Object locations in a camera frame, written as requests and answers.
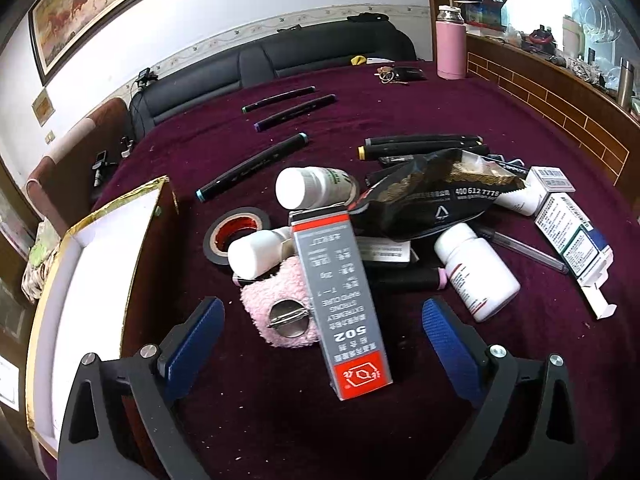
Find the white medicine box barcode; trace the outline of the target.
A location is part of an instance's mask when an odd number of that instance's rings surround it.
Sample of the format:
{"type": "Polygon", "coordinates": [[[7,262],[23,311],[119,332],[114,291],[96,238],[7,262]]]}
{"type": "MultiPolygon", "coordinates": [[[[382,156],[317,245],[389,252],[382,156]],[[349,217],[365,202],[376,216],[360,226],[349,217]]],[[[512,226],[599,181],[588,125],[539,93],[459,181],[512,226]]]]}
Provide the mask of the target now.
{"type": "Polygon", "coordinates": [[[503,193],[496,198],[497,206],[525,217],[534,216],[551,193],[573,193],[575,187],[558,167],[533,166],[524,180],[524,188],[503,193]]]}

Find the yellow object on sofa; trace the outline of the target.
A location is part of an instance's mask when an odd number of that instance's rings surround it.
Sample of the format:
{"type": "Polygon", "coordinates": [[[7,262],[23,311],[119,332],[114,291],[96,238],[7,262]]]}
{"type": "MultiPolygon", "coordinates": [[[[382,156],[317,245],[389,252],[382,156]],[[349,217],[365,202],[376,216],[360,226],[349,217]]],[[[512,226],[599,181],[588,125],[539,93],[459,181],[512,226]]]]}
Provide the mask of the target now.
{"type": "Polygon", "coordinates": [[[350,62],[352,63],[352,66],[366,65],[367,58],[362,55],[356,55],[350,60],[350,62]]]}

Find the white pill bottle red label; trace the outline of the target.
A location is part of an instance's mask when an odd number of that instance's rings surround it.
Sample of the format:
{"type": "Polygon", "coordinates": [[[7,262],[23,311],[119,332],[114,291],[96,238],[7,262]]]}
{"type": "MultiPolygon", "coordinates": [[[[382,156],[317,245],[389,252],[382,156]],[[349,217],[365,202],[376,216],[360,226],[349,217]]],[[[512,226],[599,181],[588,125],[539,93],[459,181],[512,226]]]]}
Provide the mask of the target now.
{"type": "Polygon", "coordinates": [[[520,283],[494,248],[466,223],[443,232],[434,251],[476,322],[494,316],[520,292],[520,283]]]}

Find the black marker grey cap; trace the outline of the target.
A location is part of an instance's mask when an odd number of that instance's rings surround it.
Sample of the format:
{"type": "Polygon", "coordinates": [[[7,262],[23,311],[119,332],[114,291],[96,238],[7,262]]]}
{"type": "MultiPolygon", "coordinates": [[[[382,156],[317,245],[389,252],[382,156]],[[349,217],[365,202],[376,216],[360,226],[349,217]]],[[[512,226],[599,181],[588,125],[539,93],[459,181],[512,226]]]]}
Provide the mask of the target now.
{"type": "Polygon", "coordinates": [[[460,134],[404,134],[403,136],[372,136],[364,139],[364,145],[383,145],[395,143],[416,143],[416,142],[462,142],[482,144],[481,136],[460,136],[460,134]]]}

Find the black marker pink cap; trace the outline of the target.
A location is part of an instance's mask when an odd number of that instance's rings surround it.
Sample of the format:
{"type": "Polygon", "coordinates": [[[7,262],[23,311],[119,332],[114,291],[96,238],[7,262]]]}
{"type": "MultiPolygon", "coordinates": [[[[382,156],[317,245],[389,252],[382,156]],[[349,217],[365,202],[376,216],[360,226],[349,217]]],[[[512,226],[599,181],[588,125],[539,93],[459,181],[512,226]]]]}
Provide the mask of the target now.
{"type": "Polygon", "coordinates": [[[442,290],[448,282],[441,268],[369,268],[366,273],[371,283],[403,289],[442,290]]]}

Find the black marker green cap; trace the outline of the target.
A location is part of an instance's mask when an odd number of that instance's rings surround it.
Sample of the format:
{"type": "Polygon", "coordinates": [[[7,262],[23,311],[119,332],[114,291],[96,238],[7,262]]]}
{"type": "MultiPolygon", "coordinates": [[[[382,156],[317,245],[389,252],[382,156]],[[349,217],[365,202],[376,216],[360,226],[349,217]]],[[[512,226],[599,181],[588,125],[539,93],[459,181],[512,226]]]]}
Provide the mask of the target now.
{"type": "Polygon", "coordinates": [[[258,100],[254,103],[243,105],[241,110],[243,114],[248,114],[253,110],[259,110],[260,108],[270,106],[272,104],[277,104],[290,99],[295,99],[295,98],[298,98],[299,96],[308,96],[308,94],[314,93],[315,91],[316,91],[315,86],[307,86],[303,88],[288,90],[282,93],[275,94],[274,96],[267,96],[266,98],[258,100]]]}

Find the pink fluffy round brooch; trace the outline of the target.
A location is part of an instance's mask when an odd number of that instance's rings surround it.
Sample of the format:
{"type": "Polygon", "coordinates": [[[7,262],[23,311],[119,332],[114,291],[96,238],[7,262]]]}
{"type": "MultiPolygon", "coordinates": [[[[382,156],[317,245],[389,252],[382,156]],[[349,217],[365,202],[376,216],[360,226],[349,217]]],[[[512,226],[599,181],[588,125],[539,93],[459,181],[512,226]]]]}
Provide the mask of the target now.
{"type": "Polygon", "coordinates": [[[241,301],[259,335],[273,347],[302,348],[319,341],[299,258],[287,258],[271,278],[244,286],[241,301]]]}

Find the white pill bottle green label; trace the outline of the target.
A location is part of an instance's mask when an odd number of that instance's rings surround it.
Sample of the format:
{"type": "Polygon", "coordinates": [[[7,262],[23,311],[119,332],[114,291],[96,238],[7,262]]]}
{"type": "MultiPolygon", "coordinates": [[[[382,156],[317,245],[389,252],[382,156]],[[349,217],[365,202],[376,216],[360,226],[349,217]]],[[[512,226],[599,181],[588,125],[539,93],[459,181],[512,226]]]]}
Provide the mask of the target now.
{"type": "Polygon", "coordinates": [[[287,210],[350,204],[358,193],[357,180],[335,168],[288,167],[276,180],[277,200],[287,210]]]}

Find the steel thermos cup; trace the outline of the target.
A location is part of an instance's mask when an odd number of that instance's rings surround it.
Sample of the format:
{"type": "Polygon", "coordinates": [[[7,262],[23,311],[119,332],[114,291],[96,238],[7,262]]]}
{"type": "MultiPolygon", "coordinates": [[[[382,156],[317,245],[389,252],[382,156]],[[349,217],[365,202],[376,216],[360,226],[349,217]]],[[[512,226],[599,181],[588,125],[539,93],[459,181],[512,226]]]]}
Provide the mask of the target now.
{"type": "Polygon", "coordinates": [[[634,95],[634,66],[626,58],[620,59],[620,78],[618,78],[618,88],[616,102],[617,105],[631,111],[632,96],[634,95]]]}

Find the grey red 502 glue box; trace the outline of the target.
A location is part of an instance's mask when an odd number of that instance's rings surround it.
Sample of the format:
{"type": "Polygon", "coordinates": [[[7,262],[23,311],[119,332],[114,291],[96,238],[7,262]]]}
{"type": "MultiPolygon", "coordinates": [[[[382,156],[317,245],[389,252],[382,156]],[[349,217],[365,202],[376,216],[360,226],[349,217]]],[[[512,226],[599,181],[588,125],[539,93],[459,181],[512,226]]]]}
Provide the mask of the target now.
{"type": "Polygon", "coordinates": [[[356,236],[344,206],[288,216],[331,384],[342,401],[393,382],[356,236]]]}

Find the black marker teal cap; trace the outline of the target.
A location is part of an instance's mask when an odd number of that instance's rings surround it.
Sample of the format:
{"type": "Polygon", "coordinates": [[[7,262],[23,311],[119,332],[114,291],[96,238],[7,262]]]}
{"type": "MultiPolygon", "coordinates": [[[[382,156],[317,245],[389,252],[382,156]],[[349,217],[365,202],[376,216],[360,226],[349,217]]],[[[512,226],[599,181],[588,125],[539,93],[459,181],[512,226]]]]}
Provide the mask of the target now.
{"type": "Polygon", "coordinates": [[[249,159],[243,160],[223,174],[213,178],[213,180],[206,185],[201,186],[195,192],[195,196],[201,203],[206,203],[219,194],[228,191],[229,188],[237,185],[252,174],[256,174],[256,172],[262,170],[262,168],[268,167],[278,160],[301,150],[308,143],[309,136],[307,133],[296,133],[294,136],[290,136],[282,142],[271,145],[270,148],[266,148],[249,159]]]}

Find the gold white tray box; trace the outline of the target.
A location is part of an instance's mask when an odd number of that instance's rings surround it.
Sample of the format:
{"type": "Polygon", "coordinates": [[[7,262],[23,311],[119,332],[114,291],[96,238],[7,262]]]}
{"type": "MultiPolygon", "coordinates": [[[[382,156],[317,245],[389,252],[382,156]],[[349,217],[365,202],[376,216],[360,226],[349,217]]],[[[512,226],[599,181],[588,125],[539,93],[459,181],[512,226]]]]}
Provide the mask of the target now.
{"type": "Polygon", "coordinates": [[[69,228],[38,302],[26,364],[27,427],[58,456],[67,399],[80,359],[130,356],[146,341],[155,272],[178,219],[168,177],[119,196],[69,228]]]}

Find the pink thermos bottle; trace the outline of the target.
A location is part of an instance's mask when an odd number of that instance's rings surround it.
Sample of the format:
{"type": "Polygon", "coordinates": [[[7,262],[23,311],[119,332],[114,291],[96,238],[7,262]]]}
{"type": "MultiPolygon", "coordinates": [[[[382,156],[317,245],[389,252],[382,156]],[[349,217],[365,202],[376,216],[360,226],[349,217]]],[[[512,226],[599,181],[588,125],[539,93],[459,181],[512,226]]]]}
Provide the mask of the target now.
{"type": "Polygon", "coordinates": [[[436,18],[437,75],[459,80],[466,74],[466,27],[456,6],[440,6],[436,18]]]}

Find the clear grey pen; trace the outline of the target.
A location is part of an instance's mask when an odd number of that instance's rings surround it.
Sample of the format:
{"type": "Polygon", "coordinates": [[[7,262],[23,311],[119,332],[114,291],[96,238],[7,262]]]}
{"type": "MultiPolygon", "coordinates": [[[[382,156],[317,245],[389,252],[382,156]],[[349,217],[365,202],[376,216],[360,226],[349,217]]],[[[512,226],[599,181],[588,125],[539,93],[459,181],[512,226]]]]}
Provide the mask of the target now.
{"type": "Polygon", "coordinates": [[[488,242],[498,245],[500,247],[509,249],[511,252],[516,252],[522,256],[525,256],[533,261],[536,261],[549,269],[555,270],[562,274],[568,273],[568,266],[561,260],[554,258],[541,250],[529,246],[520,240],[516,240],[513,237],[499,233],[493,229],[486,228],[486,226],[472,226],[474,232],[483,237],[488,242]]]}

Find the black marker purple cap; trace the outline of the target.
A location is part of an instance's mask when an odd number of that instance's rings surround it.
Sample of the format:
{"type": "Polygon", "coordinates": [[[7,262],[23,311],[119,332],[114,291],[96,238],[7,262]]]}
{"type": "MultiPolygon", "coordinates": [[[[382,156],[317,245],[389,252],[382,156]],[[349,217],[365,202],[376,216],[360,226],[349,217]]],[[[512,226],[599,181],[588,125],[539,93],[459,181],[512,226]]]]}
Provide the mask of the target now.
{"type": "Polygon", "coordinates": [[[297,117],[308,115],[315,110],[332,105],[337,102],[335,94],[327,94],[326,96],[320,96],[320,98],[313,99],[307,102],[297,104],[282,112],[277,112],[267,118],[254,123],[254,129],[257,132],[264,132],[268,129],[280,126],[285,122],[289,122],[297,117]]]}

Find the wooden headboard shelf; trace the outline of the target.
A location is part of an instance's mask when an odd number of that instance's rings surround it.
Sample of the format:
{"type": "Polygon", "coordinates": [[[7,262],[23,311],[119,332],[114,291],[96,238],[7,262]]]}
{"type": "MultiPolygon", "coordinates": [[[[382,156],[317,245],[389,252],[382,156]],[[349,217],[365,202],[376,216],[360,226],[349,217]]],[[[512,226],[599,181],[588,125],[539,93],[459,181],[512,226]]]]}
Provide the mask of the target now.
{"type": "Polygon", "coordinates": [[[468,70],[498,84],[560,127],[639,208],[639,123],[565,68],[492,37],[468,37],[468,70]]]}

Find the blue white medicine box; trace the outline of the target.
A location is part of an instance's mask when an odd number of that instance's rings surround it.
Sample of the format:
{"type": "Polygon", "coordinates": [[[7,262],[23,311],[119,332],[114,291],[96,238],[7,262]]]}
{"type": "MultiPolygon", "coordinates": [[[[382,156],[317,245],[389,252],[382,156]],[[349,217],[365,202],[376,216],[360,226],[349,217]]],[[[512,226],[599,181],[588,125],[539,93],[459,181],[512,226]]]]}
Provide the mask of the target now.
{"type": "Polygon", "coordinates": [[[567,193],[551,193],[536,215],[535,224],[567,265],[597,320],[610,318],[617,306],[601,292],[608,280],[614,252],[567,193]]]}

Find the small white dropper bottle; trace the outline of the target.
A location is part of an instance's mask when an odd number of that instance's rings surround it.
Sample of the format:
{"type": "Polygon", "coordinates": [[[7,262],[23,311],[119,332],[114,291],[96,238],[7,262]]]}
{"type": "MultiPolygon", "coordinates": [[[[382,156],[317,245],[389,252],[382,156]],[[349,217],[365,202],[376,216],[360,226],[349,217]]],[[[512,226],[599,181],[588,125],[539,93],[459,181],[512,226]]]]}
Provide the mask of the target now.
{"type": "Polygon", "coordinates": [[[259,230],[231,243],[228,263],[241,280],[254,280],[294,254],[289,226],[259,230]]]}

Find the black leather sofa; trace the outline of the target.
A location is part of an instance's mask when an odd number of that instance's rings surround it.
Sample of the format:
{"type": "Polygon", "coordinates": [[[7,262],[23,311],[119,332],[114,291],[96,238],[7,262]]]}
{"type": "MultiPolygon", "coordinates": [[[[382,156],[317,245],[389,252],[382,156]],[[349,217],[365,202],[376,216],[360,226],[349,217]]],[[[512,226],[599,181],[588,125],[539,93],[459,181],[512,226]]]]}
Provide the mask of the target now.
{"type": "Polygon", "coordinates": [[[411,39],[384,14],[280,29],[273,35],[211,55],[138,91],[129,113],[140,141],[167,119],[217,96],[298,74],[349,66],[352,58],[414,61],[411,39]]]}

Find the black marker yellow cap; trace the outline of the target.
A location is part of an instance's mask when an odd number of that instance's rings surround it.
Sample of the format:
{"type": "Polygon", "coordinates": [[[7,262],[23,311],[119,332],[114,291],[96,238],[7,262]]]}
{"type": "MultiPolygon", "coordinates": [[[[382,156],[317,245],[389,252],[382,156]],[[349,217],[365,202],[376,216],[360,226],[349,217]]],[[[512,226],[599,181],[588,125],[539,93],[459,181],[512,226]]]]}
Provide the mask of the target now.
{"type": "Polygon", "coordinates": [[[358,148],[359,160],[373,160],[387,156],[424,155],[450,148],[461,148],[479,155],[488,155],[490,148],[485,144],[460,141],[402,142],[363,145],[358,148]]]}

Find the black tape roll red core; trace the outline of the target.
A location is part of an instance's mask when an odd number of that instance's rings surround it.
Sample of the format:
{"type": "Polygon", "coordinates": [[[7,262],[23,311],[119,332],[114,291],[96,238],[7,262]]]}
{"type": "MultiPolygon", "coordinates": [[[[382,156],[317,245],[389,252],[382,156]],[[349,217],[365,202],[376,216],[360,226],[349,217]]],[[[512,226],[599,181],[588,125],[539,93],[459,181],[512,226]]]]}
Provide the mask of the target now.
{"type": "Polygon", "coordinates": [[[229,210],[215,220],[206,231],[203,254],[216,266],[228,266],[228,249],[232,242],[270,228],[268,214],[259,208],[240,207],[229,210]]]}

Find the black snack packet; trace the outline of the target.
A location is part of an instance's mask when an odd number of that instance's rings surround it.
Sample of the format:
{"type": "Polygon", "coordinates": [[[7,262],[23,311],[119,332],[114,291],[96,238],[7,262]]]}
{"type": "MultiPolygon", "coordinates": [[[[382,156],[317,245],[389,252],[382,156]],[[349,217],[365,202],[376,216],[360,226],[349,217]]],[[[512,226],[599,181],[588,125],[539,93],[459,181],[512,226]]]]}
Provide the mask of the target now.
{"type": "Polygon", "coordinates": [[[461,148],[416,155],[397,165],[349,206],[367,236],[418,240],[474,220],[525,181],[493,160],[461,148]]]}

